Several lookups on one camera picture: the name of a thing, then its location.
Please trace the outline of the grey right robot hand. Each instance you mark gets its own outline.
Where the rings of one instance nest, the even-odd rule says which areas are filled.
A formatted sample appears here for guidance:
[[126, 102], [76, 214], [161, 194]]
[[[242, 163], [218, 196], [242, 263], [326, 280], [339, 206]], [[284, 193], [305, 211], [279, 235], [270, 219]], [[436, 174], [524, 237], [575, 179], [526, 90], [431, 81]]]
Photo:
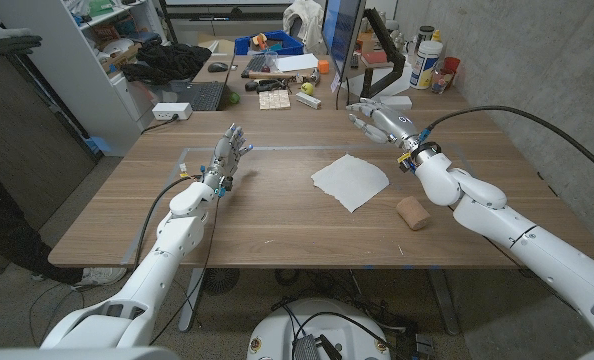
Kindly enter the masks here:
[[390, 142], [410, 153], [424, 149], [420, 133], [412, 121], [385, 104], [361, 98], [359, 102], [347, 105], [346, 109], [361, 112], [372, 119], [373, 123], [370, 124], [354, 114], [348, 115], [351, 123], [373, 142], [379, 144]]

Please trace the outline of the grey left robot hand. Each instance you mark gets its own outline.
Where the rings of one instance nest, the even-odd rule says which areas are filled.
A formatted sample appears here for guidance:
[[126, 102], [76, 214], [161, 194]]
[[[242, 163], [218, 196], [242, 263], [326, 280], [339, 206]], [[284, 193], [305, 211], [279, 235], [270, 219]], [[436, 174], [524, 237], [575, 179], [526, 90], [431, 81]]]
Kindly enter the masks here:
[[233, 123], [218, 140], [211, 162], [204, 172], [202, 183], [211, 187], [220, 197], [232, 190], [233, 175], [241, 157], [253, 149], [253, 145], [245, 146], [243, 135], [242, 127]]

